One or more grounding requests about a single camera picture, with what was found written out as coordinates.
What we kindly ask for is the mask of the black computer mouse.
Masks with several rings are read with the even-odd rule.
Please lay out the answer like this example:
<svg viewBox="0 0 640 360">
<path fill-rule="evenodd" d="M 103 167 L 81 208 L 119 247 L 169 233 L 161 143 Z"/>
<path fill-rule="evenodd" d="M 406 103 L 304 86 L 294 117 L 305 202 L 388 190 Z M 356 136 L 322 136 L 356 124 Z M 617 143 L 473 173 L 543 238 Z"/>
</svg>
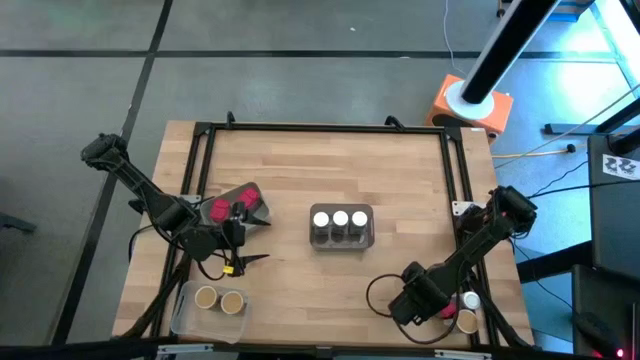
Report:
<svg viewBox="0 0 640 360">
<path fill-rule="evenodd" d="M 619 340 L 613 330 L 596 314 L 575 312 L 573 323 L 595 351 L 601 355 L 616 355 Z"/>
</svg>

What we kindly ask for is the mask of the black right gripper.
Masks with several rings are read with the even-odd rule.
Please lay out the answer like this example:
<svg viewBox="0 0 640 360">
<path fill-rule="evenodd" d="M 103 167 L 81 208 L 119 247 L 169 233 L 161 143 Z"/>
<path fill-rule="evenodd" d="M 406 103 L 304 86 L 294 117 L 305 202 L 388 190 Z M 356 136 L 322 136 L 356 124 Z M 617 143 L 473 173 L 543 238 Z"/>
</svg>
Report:
<svg viewBox="0 0 640 360">
<path fill-rule="evenodd" d="M 420 325 L 448 306 L 453 294 L 452 266 L 439 263 L 424 268 L 413 261 L 401 279 L 403 290 L 388 305 L 392 318 L 401 325 Z"/>
</svg>

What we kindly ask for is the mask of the tan-lid spice jar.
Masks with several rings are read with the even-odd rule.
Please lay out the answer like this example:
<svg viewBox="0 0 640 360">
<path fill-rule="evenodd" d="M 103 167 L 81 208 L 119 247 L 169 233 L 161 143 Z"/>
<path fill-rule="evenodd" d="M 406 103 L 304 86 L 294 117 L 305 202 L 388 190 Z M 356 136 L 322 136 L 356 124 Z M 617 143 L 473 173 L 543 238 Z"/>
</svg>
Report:
<svg viewBox="0 0 640 360">
<path fill-rule="evenodd" d="M 446 326 L 454 325 L 453 333 L 464 333 L 472 335 L 478 332 L 479 322 L 476 314 L 472 310 L 462 309 L 457 313 L 457 318 L 445 319 L 443 323 Z"/>
<path fill-rule="evenodd" d="M 209 285 L 200 287 L 194 296 L 195 305 L 204 310 L 210 310 L 215 307 L 218 301 L 217 290 Z"/>
<path fill-rule="evenodd" d="M 241 313 L 245 305 L 244 296 L 238 291 L 226 292 L 220 301 L 221 309 L 227 315 L 236 315 Z"/>
</svg>

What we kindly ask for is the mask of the clear plastic bin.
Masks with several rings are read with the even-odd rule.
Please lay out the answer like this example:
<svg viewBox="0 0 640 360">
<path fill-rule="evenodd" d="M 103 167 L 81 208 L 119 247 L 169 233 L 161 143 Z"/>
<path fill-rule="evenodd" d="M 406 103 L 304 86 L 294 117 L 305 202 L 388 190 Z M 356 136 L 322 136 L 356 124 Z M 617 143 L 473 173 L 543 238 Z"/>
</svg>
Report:
<svg viewBox="0 0 640 360">
<path fill-rule="evenodd" d="M 214 308 L 204 310 L 194 303 L 196 291 L 202 286 L 212 286 L 218 292 Z M 245 299 L 243 311 L 236 315 L 225 314 L 220 306 L 222 296 L 228 291 L 238 291 Z M 197 281 L 188 281 L 180 289 L 170 329 L 181 336 L 207 338 L 229 344 L 237 343 L 243 336 L 250 314 L 250 301 L 245 291 Z"/>
</svg>

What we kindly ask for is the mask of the black desk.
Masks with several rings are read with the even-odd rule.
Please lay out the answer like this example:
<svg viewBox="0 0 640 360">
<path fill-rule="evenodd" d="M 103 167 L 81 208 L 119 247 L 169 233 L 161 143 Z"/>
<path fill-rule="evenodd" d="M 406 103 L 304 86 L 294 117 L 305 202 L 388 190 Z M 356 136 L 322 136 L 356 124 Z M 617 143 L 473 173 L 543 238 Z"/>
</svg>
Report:
<svg viewBox="0 0 640 360">
<path fill-rule="evenodd" d="M 640 161 L 640 149 L 614 154 L 605 136 L 587 143 L 593 261 L 597 267 L 640 281 L 640 180 L 602 171 L 602 155 Z"/>
</svg>

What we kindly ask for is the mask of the orange box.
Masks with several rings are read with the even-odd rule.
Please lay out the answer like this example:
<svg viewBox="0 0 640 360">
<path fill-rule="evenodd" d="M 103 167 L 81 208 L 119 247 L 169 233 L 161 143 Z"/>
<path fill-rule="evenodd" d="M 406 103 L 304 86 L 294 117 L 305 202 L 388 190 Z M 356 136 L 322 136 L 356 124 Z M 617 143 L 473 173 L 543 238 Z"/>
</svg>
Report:
<svg viewBox="0 0 640 360">
<path fill-rule="evenodd" d="M 495 102 L 492 114 L 480 121 L 463 120 L 449 109 L 444 96 L 446 88 L 459 80 L 463 79 L 451 74 L 445 77 L 427 113 L 426 124 L 428 126 L 482 128 L 486 132 L 488 142 L 494 143 L 506 129 L 514 99 L 508 94 L 492 91 L 490 94 Z"/>
</svg>

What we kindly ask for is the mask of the black cabinet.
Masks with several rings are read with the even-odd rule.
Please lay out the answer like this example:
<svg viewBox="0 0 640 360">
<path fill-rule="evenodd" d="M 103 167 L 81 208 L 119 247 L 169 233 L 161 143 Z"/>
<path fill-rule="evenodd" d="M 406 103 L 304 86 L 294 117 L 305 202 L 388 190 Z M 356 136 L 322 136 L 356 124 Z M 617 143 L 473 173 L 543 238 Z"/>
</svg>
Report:
<svg viewBox="0 0 640 360">
<path fill-rule="evenodd" d="M 575 265 L 571 275 L 574 311 L 594 314 L 617 341 L 617 348 L 606 354 L 574 327 L 574 353 L 615 360 L 637 356 L 640 360 L 640 282 L 582 265 Z"/>
</svg>

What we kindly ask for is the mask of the dark translucent plastic bin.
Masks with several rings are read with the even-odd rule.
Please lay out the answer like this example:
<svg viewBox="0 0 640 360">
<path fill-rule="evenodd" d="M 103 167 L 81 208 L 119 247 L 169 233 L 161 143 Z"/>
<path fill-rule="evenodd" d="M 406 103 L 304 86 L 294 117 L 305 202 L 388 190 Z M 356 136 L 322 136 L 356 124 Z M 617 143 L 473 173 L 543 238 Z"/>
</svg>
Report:
<svg viewBox="0 0 640 360">
<path fill-rule="evenodd" d="M 349 215 L 349 223 L 351 215 L 356 211 L 363 211 L 368 216 L 368 226 L 363 235 L 351 235 L 348 232 L 344 235 L 336 235 L 331 232 L 331 219 L 336 211 L 345 211 Z M 318 212 L 326 212 L 330 217 L 329 233 L 325 236 L 317 236 L 313 234 L 312 217 Z M 310 208 L 309 217 L 309 242 L 311 246 L 318 251 L 364 251 L 373 246 L 375 243 L 375 221 L 373 208 L 364 203 L 347 204 L 347 203 L 317 203 Z"/>
</svg>

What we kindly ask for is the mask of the white round disc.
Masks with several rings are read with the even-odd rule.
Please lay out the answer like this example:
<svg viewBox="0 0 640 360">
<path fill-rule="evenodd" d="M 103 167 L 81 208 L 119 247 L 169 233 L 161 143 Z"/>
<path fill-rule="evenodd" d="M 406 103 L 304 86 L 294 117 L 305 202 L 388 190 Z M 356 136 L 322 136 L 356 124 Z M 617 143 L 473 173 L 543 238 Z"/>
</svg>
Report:
<svg viewBox="0 0 640 360">
<path fill-rule="evenodd" d="M 467 102 L 462 98 L 464 80 L 459 80 L 449 85 L 444 93 L 445 101 L 449 109 L 459 118 L 470 121 L 480 121 L 489 117 L 494 110 L 494 99 L 489 94 L 479 104 Z"/>
</svg>

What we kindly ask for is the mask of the printed marker paper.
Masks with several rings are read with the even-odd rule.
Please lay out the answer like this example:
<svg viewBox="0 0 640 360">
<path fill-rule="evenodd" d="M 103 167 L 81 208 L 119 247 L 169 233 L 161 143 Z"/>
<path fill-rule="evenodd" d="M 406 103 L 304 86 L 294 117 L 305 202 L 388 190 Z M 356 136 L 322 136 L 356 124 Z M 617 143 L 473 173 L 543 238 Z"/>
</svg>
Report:
<svg viewBox="0 0 640 360">
<path fill-rule="evenodd" d="M 627 180 L 640 180 L 640 161 L 608 154 L 603 154 L 602 160 L 602 171 L 605 174 Z"/>
</svg>

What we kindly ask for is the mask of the black metal table frame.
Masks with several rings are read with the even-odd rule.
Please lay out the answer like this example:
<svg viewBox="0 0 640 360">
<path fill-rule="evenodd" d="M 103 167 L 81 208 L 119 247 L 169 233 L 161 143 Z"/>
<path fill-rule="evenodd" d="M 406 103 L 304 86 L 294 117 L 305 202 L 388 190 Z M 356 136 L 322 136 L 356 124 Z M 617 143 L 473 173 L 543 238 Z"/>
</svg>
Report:
<svg viewBox="0 0 640 360">
<path fill-rule="evenodd" d="M 171 121 L 154 182 L 168 193 L 213 196 L 255 182 L 270 226 L 248 237 L 254 261 L 244 276 L 222 275 L 218 258 L 193 265 L 188 277 L 247 293 L 244 345 L 424 353 L 467 349 L 438 321 L 399 331 L 383 317 L 411 262 L 444 260 L 455 248 L 451 204 L 484 202 L 496 186 L 485 133 L 385 125 Z M 375 243 L 362 252 L 318 252 L 309 242 L 316 203 L 366 203 Z"/>
</svg>

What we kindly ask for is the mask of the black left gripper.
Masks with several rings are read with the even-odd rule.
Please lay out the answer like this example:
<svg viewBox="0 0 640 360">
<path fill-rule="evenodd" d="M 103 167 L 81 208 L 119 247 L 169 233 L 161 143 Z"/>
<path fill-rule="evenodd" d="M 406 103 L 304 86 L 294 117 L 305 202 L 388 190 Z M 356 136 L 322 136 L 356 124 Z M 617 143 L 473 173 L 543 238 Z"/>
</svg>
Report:
<svg viewBox="0 0 640 360">
<path fill-rule="evenodd" d="M 266 220 L 259 219 L 252 212 L 246 210 L 244 204 L 232 204 L 229 216 L 222 223 L 224 240 L 231 251 L 230 266 L 233 268 L 231 276 L 242 276 L 245 265 L 259 259 L 269 257 L 269 254 L 240 256 L 239 248 L 245 244 L 245 227 L 242 222 L 256 226 L 270 226 Z"/>
</svg>

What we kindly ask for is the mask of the black desk leg bar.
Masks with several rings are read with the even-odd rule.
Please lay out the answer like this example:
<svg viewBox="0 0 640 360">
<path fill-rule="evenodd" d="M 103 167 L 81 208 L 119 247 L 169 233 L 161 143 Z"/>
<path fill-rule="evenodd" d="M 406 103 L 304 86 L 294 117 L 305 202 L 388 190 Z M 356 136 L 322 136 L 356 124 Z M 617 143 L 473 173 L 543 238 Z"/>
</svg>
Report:
<svg viewBox="0 0 640 360">
<path fill-rule="evenodd" d="M 630 129 L 627 123 L 640 116 L 640 98 L 616 112 L 610 118 L 597 125 L 577 125 L 568 123 L 548 123 L 545 124 L 542 132 L 545 135 L 567 135 L 588 136 L 592 134 L 609 134 L 618 129 Z"/>
<path fill-rule="evenodd" d="M 525 260 L 517 265 L 517 270 L 520 282 L 529 283 L 566 273 L 574 265 L 593 266 L 593 246 L 591 241 Z"/>
</svg>

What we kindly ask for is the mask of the black floor stand foot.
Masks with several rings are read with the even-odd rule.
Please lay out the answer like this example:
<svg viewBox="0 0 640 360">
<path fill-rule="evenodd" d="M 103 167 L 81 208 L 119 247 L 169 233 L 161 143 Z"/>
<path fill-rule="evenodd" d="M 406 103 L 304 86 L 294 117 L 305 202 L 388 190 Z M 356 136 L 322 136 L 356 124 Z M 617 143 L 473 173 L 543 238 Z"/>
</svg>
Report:
<svg viewBox="0 0 640 360">
<path fill-rule="evenodd" d="M 0 229 L 12 228 L 25 233 L 33 233 L 37 226 L 20 218 L 0 212 Z"/>
</svg>

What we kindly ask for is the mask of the silver bracket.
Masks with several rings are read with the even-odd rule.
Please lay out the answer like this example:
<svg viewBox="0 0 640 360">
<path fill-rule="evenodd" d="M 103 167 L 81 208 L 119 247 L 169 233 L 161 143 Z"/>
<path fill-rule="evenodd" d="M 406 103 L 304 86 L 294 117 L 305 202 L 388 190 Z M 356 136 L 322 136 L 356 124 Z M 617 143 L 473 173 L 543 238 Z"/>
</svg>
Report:
<svg viewBox="0 0 640 360">
<path fill-rule="evenodd" d="M 169 355 L 179 355 L 179 354 L 190 354 L 190 353 L 206 353 L 212 352 L 214 350 L 214 346 L 212 344 L 170 344 L 170 345 L 159 345 L 157 347 L 157 355 L 158 356 L 169 356 Z"/>
<path fill-rule="evenodd" d="M 493 360 L 490 353 L 435 349 L 435 358 L 448 360 Z"/>
</svg>

